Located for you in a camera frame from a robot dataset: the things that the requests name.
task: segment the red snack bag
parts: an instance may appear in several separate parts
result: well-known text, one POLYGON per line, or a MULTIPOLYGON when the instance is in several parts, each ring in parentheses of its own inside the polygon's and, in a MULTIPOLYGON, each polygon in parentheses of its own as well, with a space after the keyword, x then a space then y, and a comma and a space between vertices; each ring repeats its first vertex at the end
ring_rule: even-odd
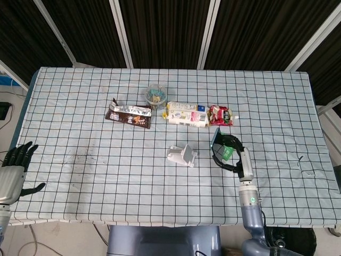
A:
POLYGON ((227 107, 212 105, 209 108, 210 125, 232 125, 232 110, 227 107))

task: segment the chocolate bar wrapper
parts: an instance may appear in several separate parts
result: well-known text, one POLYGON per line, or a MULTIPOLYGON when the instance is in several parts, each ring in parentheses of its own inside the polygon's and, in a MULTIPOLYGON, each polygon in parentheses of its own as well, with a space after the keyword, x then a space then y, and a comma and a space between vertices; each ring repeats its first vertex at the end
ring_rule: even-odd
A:
POLYGON ((117 106, 116 101, 113 100, 105 118, 150 129, 151 106, 117 106))

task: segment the plastic container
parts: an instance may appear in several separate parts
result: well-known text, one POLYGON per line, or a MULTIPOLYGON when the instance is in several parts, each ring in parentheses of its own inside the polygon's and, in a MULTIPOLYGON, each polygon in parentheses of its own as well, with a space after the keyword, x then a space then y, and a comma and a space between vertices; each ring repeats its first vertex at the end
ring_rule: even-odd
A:
POLYGON ((150 85, 144 96, 146 102, 152 106, 152 109, 162 109, 167 105, 167 89, 162 85, 150 85))

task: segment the table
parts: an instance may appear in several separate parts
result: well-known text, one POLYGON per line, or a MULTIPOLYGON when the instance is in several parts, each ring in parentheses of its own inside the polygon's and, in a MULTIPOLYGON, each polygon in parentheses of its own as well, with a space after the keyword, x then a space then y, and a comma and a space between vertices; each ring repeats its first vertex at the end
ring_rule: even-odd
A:
POLYGON ((341 195, 306 73, 42 67, 33 83, 14 141, 40 145, 24 187, 47 185, 13 205, 12 225, 242 223, 238 177, 211 159, 215 126, 166 124, 163 110, 153 112, 150 130, 104 119, 113 97, 143 105, 150 84, 166 86, 168 101, 224 105, 239 116, 221 130, 250 150, 268 225, 340 222, 341 195), (171 145, 187 143, 198 152, 193 168, 167 160, 171 145))

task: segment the gray robotic arm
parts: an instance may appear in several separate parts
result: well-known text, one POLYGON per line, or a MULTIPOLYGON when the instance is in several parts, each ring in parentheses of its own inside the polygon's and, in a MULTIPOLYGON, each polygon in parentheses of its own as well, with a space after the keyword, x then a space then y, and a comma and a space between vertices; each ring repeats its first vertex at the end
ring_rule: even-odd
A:
POLYGON ((11 218, 10 205, 20 196, 37 193, 45 187, 45 183, 41 183, 36 188, 22 188, 31 157, 38 148, 38 145, 31 146, 29 142, 8 151, 0 167, 0 245, 11 218))
POLYGON ((215 163, 223 169, 237 173, 239 177, 239 201, 243 225, 252 235, 251 239, 244 241, 242 244, 243 255, 301 256, 301 254, 287 249, 268 247, 266 243, 258 189, 252 183, 254 173, 249 150, 242 146, 238 138, 232 135, 222 134, 219 128, 216 130, 210 146, 213 151, 215 163), (240 156, 240 161, 236 166, 226 164, 223 161, 226 147, 234 148, 240 156))

